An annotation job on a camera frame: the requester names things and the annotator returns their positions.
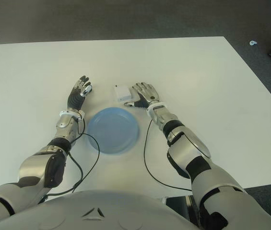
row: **robotic hand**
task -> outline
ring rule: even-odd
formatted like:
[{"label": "robotic hand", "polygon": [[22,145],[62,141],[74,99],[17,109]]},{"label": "robotic hand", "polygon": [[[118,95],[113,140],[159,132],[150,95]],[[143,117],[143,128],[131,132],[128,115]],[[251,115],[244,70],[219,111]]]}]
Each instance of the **robotic hand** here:
[{"label": "robotic hand", "polygon": [[179,175],[191,179],[202,227],[206,230],[271,229],[271,216],[234,178],[211,161],[208,148],[160,102],[154,87],[142,82],[133,89],[140,100],[125,106],[147,108],[148,116],[164,133],[169,162]]},{"label": "robotic hand", "polygon": [[19,181],[0,186],[0,220],[37,205],[51,188],[61,183],[67,155],[79,132],[85,129],[81,107],[92,91],[88,80],[83,76],[76,82],[68,97],[67,110],[59,114],[54,138],[22,163]]}]

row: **gray carpet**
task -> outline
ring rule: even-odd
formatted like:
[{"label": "gray carpet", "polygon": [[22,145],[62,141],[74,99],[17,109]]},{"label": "gray carpet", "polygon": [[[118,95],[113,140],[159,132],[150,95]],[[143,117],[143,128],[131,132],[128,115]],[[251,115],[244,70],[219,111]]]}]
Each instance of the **gray carpet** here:
[{"label": "gray carpet", "polygon": [[[0,0],[1,44],[195,36],[224,36],[271,92],[271,0]],[[271,185],[247,191],[271,214]]]}]

